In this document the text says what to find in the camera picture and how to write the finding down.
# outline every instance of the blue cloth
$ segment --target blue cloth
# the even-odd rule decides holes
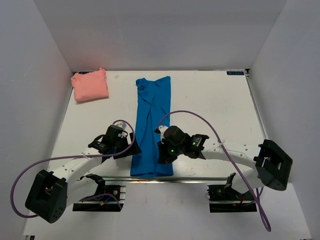
[[[170,112],[170,77],[156,81],[141,78],[135,84],[138,90],[135,138],[142,153],[132,156],[130,175],[150,178],[172,176],[172,163],[158,164],[160,135],[155,133],[160,120]],[[170,118],[166,117],[161,125],[170,126]]]

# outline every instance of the blue fabric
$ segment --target blue fabric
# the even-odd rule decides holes
[[[156,81],[141,78],[135,84],[138,90],[135,138],[142,153],[132,156],[130,175],[150,178],[172,176],[172,164],[158,164],[160,135],[155,133],[160,120],[170,112],[170,77]],[[161,125],[170,126],[170,118],[166,117]]]

